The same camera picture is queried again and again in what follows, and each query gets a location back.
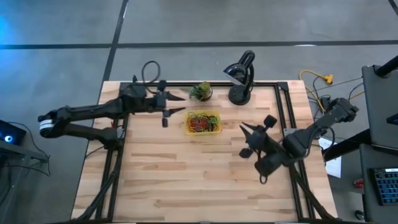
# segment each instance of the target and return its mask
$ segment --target white label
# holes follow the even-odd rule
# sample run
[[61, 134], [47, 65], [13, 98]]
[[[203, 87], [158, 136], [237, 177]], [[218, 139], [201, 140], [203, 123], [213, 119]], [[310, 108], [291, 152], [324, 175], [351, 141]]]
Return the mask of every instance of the white label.
[[40, 130], [41, 129], [44, 129], [44, 128], [52, 128], [52, 127], [54, 127], [54, 125], [53, 124], [43, 124], [43, 125], [40, 125]]
[[386, 172], [398, 172], [398, 168], [386, 169]]
[[47, 120], [44, 120], [44, 121], [40, 122], [40, 126], [43, 125], [43, 124], [52, 124], [52, 120], [47, 119]]

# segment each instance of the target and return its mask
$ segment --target black keyboard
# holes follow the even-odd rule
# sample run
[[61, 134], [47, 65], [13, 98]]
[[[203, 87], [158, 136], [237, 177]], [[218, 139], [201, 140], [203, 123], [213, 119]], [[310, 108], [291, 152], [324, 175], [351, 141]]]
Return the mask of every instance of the black keyboard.
[[379, 205], [398, 205], [398, 168], [370, 169]]

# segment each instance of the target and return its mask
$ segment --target white paper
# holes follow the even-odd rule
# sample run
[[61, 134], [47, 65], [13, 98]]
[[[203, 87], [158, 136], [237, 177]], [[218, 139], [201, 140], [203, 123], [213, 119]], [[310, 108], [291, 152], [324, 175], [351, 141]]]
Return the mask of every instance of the white paper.
[[[331, 145], [331, 141], [320, 138], [319, 145], [322, 148], [327, 149]], [[332, 175], [333, 177], [341, 178], [341, 156], [326, 162], [326, 173], [328, 175]]]

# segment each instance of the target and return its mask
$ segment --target concrete floor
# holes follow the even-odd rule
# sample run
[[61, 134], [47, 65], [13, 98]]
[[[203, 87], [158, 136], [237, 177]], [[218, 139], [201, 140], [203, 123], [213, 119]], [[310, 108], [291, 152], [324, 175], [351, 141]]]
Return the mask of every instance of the concrete floor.
[[[0, 1], [0, 49], [1, 45], [111, 44], [122, 4], [123, 0]], [[162, 66], [162, 78], [167, 80], [224, 80], [222, 69], [251, 49], [256, 53], [256, 80], [295, 80], [299, 71], [311, 69], [332, 73], [334, 83], [339, 83], [361, 77], [363, 65], [382, 64], [397, 55], [398, 45], [356, 42], [398, 40], [397, 23], [398, 16], [388, 0], [130, 0], [119, 43], [338, 43], [324, 42], [325, 46], [317, 47], [279, 43], [278, 47], [117, 49], [107, 72], [109, 80], [130, 80], [133, 74], [139, 75], [144, 62], [156, 60]], [[70, 218], [87, 141], [44, 139], [39, 136], [37, 116], [65, 105], [97, 103], [106, 63], [113, 53], [109, 48], [88, 47], [0, 50], [0, 119], [30, 127], [36, 143], [51, 155], [52, 170], [51, 177], [30, 172], [23, 178], [8, 223]], [[307, 85], [313, 79], [305, 75]], [[360, 82], [326, 88], [319, 94], [348, 97]], [[323, 81], [317, 82], [317, 87], [324, 86]], [[364, 97], [352, 103], [360, 112], [352, 123], [333, 127], [339, 137], [348, 138], [368, 127]], [[24, 145], [33, 149], [29, 139]], [[351, 183], [360, 177], [358, 152], [343, 157], [342, 179], [330, 177], [340, 218], [354, 220], [353, 211], [362, 206], [359, 194], [348, 193], [355, 192]]]

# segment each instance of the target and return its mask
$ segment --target wooden tabletop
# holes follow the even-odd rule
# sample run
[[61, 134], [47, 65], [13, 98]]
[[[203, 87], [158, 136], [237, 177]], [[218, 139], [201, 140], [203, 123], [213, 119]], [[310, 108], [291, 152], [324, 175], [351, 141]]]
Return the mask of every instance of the wooden tabletop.
[[[298, 128], [313, 123], [302, 81], [288, 81]], [[99, 103], [118, 95], [120, 82], [104, 82]], [[178, 87], [172, 94], [188, 99]], [[256, 156], [239, 157], [246, 146], [239, 128], [242, 121], [262, 124], [271, 114], [279, 119], [275, 92], [271, 87], [254, 87], [247, 105], [229, 102], [229, 87], [214, 87], [207, 102], [169, 101], [169, 108], [186, 106], [169, 118], [162, 128], [160, 113], [130, 115], [121, 176], [114, 211], [114, 222], [277, 222], [296, 221], [295, 205], [286, 167], [259, 183], [254, 168]], [[289, 117], [282, 93], [285, 117]], [[216, 136], [187, 136], [184, 116], [190, 110], [220, 111], [222, 132]], [[96, 119], [94, 127], [111, 125], [106, 118]], [[280, 123], [267, 131], [275, 140], [282, 138]], [[87, 153], [101, 146], [89, 144]], [[78, 217], [98, 193], [106, 151], [90, 155], [83, 166], [72, 218]], [[320, 203], [336, 217], [336, 209], [326, 176], [322, 154], [312, 148], [305, 159], [310, 188]], [[307, 214], [300, 192], [304, 214]], [[107, 211], [108, 198], [104, 203]]]

